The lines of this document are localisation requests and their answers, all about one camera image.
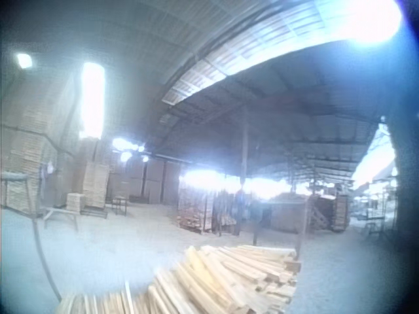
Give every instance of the stacked lumber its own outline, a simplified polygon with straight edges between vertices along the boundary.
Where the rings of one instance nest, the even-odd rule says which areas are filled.
[[[301,264],[295,250],[252,247],[194,247],[175,269],[157,270],[147,291],[104,297],[69,296],[56,313],[68,314],[242,314],[284,313],[295,293]]]
[[[88,162],[84,172],[83,194],[86,196],[86,205],[103,208],[109,178],[109,166]]]
[[[332,230],[336,232],[345,231],[349,225],[348,196],[338,195],[333,210]]]
[[[181,186],[177,208],[180,227],[197,232],[211,230],[213,202],[213,193],[191,186]]]
[[[67,194],[67,210],[80,212],[84,209],[86,198],[84,194],[69,193]]]

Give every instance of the dusty floor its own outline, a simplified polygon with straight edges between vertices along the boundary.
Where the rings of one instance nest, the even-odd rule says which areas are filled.
[[[108,219],[82,216],[79,232],[57,216],[43,228],[41,239],[53,277],[62,294],[101,294],[120,290],[129,280],[144,289],[156,267],[169,268],[189,245],[250,244],[252,235],[198,235],[178,228],[167,207],[135,205],[128,216]],[[28,218],[2,212],[1,301],[9,313],[53,313],[57,301],[35,251]],[[293,235],[264,230],[260,245],[292,246]],[[343,234],[307,236],[302,272],[289,314],[386,313],[403,293],[408,275],[402,257],[367,239],[359,228]]]

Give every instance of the metal support column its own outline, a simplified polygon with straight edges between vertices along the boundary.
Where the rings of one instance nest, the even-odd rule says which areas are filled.
[[[240,235],[240,229],[242,227],[242,217],[245,207],[245,198],[244,198],[244,183],[246,182],[247,175],[247,151],[249,146],[249,125],[247,121],[247,106],[243,106],[243,139],[242,139],[242,170],[240,173],[240,185],[241,189],[238,195],[238,213],[237,213],[237,223],[234,229],[234,235]]]

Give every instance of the lumber pile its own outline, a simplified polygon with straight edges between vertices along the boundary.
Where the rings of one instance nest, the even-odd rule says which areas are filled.
[[[345,231],[349,225],[348,196],[338,195],[335,200],[332,218],[332,230],[336,232]]]
[[[134,296],[126,283],[122,292],[101,298],[68,296],[56,313],[284,313],[301,268],[294,257],[294,249],[190,247],[174,270],[157,270],[143,294]]]
[[[181,185],[177,221],[180,227],[197,232],[212,229],[214,193]]]
[[[109,166],[88,162],[84,172],[83,194],[86,196],[86,205],[105,207]]]
[[[80,212],[84,209],[86,198],[84,194],[69,193],[67,194],[67,210]]]

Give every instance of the concrete floor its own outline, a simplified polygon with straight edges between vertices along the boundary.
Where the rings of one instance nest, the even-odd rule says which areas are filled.
[[[79,232],[69,220],[56,216],[43,228],[41,240],[52,276],[62,294],[103,294],[144,289],[153,269],[170,268],[189,245],[251,244],[252,234],[198,235],[178,228],[164,206],[133,205],[128,216],[108,219],[82,216]],[[53,313],[58,305],[35,250],[28,218],[2,212],[1,302],[8,313]],[[403,257],[361,228],[342,234],[318,232],[303,244],[302,271],[289,314],[389,313],[403,295],[407,274]],[[260,245],[292,246],[294,235],[264,230]]]

